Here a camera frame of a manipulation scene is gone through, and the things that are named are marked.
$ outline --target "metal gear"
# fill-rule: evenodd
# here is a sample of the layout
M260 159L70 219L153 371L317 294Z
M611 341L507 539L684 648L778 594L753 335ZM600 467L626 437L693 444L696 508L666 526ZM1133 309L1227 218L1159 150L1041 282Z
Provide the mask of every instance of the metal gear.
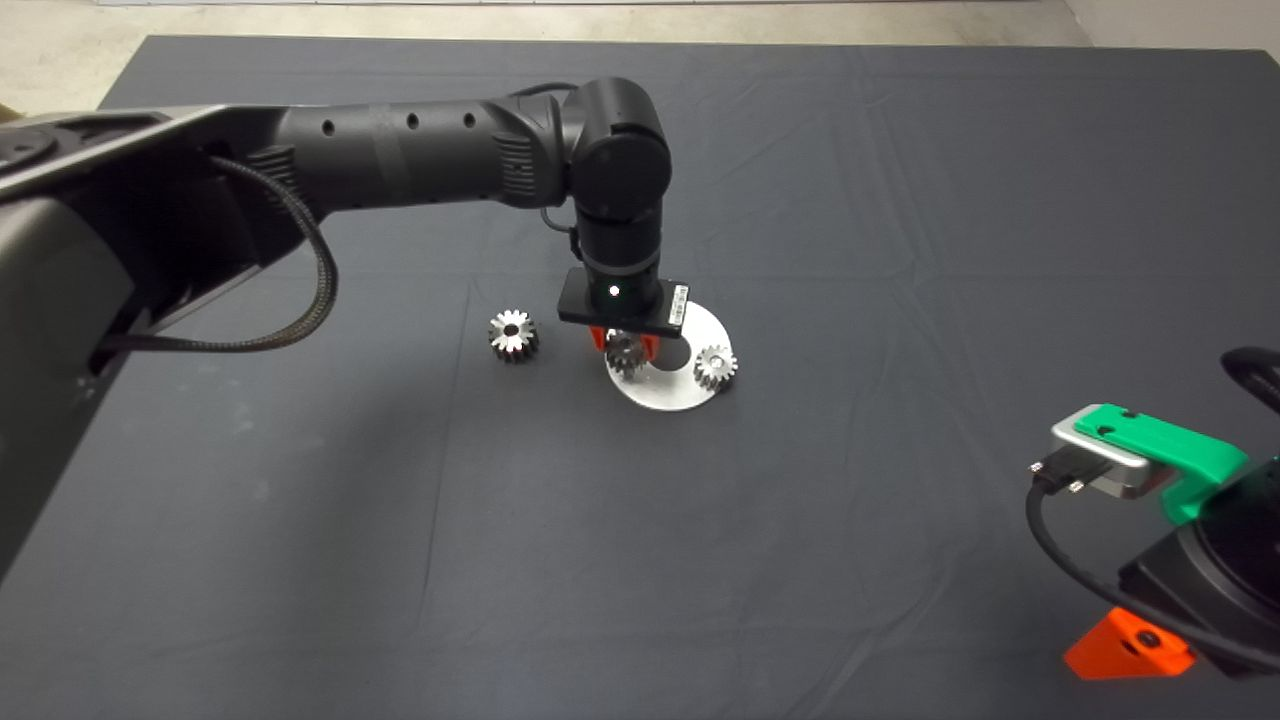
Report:
M503 310L489 320L489 346L507 363L527 360L538 351L538 327L529 313Z
M737 357L722 345L704 347L694 360L694 379L712 392L719 392L733 382Z
M609 369L628 380L649 361L640 336L621 331L609 331L604 337L604 359Z

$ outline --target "wall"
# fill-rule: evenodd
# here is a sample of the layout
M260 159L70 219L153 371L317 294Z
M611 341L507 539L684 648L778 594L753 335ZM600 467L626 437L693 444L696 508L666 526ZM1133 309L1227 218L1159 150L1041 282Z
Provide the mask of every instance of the wall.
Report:
M1261 47L1280 58L1280 0L1066 0L1094 45Z

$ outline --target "circular metal plate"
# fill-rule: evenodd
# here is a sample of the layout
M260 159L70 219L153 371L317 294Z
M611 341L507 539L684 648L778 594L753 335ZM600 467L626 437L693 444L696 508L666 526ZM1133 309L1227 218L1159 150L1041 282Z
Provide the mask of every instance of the circular metal plate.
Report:
M708 345L722 345L732 351L728 342L728 333L724 325L712 315L710 310L690 301L685 306L685 327L681 331L689 342L689 361L677 370L659 370L653 365L643 365L635 372L632 379L626 379L622 373L614 373L608 361L604 361L604 372L617 386L622 395L632 402L650 410L675 413L689 410L707 402L716 393L698 384L694 378L694 360Z

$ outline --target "robotic arm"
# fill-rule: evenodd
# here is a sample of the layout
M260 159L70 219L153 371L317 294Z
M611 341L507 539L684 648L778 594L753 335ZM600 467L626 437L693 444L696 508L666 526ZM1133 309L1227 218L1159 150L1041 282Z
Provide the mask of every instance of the robotic arm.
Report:
M570 90L563 102L545 90ZM680 337L658 277L671 155L649 96L605 78L506 97L205 106L0 126L0 577L127 350L243 352L305 337L337 274L317 223L348 209L572 197L561 319ZM156 333L317 245L308 315L271 342Z

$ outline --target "green 3d printed part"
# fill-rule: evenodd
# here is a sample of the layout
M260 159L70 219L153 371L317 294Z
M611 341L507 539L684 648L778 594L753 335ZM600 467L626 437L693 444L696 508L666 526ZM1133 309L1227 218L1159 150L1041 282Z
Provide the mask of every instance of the green 3d printed part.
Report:
M1201 505L1213 496L1249 456L1231 443L1202 436L1151 415L1103 405L1080 418L1075 429L1108 445L1164 462L1180 471L1160 500L1165 515L1181 525L1199 516Z

